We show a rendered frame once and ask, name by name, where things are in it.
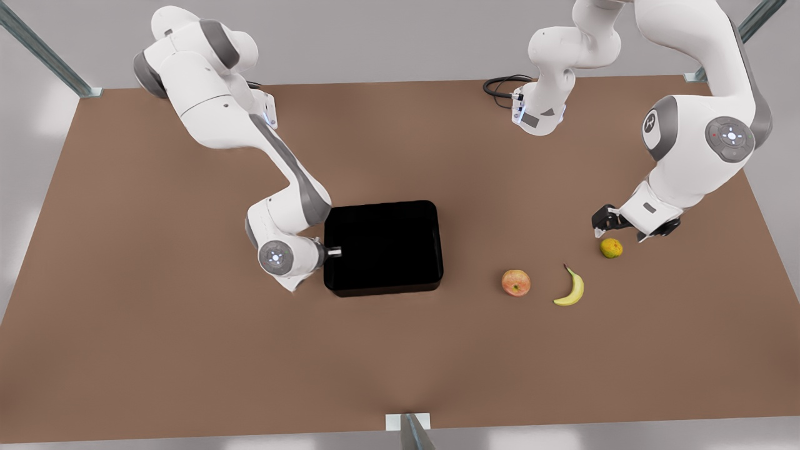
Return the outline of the silver frame post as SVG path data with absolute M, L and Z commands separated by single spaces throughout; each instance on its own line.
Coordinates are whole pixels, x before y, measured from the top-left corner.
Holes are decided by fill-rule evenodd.
M 103 89 L 90 86 L 53 49 L 14 12 L 4 0 L 0 0 L 0 26 L 15 38 L 34 57 L 51 71 L 61 82 L 81 99 L 98 98 Z
M 787 2 L 788 0 L 760 0 L 737 27 L 742 42 L 747 43 Z M 684 80 L 687 83 L 706 83 L 708 74 L 700 66 L 697 71 L 685 73 Z
M 427 412 L 387 414 L 385 428 L 399 432 L 402 450 L 437 450 L 428 434 L 431 414 Z

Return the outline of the red yellow apple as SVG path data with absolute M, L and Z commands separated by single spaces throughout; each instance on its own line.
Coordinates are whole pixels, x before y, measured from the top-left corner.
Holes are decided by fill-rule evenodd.
M 523 270 L 507 270 L 501 279 L 503 291 L 509 296 L 522 297 L 531 290 L 531 277 Z

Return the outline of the black rectangular tray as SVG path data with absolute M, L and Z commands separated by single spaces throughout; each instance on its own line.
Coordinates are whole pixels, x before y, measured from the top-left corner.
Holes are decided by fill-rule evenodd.
M 342 298 L 425 293 L 443 278 L 438 210 L 429 200 L 334 207 L 323 242 L 341 251 L 324 263 L 323 280 Z

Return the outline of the yellow banana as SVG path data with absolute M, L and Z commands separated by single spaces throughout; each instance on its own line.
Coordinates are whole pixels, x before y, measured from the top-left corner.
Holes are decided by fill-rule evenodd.
M 580 274 L 574 272 L 566 263 L 564 263 L 563 266 L 571 276 L 571 281 L 572 281 L 571 291 L 567 296 L 554 299 L 552 300 L 552 302 L 557 306 L 572 306 L 574 304 L 577 304 L 577 302 L 580 299 L 582 299 L 582 296 L 585 291 L 585 282 L 583 277 L 580 276 Z

